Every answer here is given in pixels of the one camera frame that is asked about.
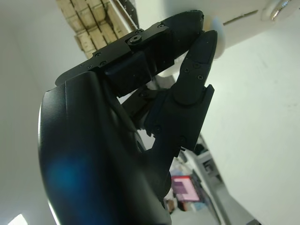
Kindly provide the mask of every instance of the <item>floor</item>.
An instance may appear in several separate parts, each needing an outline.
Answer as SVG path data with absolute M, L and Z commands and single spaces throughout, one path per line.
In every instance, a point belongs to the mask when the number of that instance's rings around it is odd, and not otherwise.
M 254 218 L 244 210 L 228 193 L 223 183 L 214 182 L 219 196 L 231 221 L 231 225 L 246 225 Z M 218 225 L 209 210 L 202 209 L 198 212 L 183 212 L 176 209 L 171 215 L 172 225 Z

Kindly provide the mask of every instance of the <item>black screw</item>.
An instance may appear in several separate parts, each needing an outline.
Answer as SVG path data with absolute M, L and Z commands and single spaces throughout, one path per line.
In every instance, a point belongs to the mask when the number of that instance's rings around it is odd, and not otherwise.
M 179 141 L 180 144 L 185 144 L 187 142 L 187 139 L 184 136 L 180 136 Z
M 155 133 L 156 134 L 160 134 L 160 132 L 161 132 L 161 127 L 160 126 L 156 126 L 155 127 Z
M 130 39 L 130 43 L 136 44 L 136 43 L 140 42 L 141 40 L 142 40 L 141 35 L 135 35 Z
M 194 64 L 193 64 L 193 66 L 194 66 L 194 68 L 195 68 L 195 69 L 198 69 L 198 68 L 200 68 L 200 64 L 199 64 L 199 63 L 197 63 L 197 62 L 196 62 L 196 63 L 194 63 Z
M 100 63 L 100 66 L 102 67 L 102 66 L 104 66 L 106 63 L 107 63 L 107 61 L 103 61 L 103 62 Z
M 147 92 L 142 92 L 141 94 L 139 94 L 140 97 L 144 98 L 148 96 Z

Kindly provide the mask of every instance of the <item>ceiling light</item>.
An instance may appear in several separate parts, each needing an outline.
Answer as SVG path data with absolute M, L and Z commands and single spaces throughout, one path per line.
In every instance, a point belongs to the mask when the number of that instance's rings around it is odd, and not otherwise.
M 14 218 L 8 225 L 28 225 L 23 215 L 20 214 L 16 218 Z

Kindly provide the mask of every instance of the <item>white ceiling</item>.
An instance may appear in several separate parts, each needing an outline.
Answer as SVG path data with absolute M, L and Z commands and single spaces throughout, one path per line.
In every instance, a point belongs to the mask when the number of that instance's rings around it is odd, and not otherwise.
M 56 7 L 55 0 L 0 0 L 0 23 L 16 29 Z

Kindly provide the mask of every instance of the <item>robotic hand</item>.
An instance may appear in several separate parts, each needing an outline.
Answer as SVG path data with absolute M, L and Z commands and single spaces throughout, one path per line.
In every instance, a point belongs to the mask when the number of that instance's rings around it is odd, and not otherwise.
M 39 160 L 61 225 L 171 224 L 164 204 L 170 165 L 180 150 L 194 150 L 214 92 L 204 84 L 217 33 L 202 31 L 203 18 L 189 11 L 136 30 L 45 93 Z M 186 51 L 177 82 L 149 90 L 145 84 Z M 116 97 L 134 90 L 120 105 Z M 155 136 L 152 149 L 137 128 Z

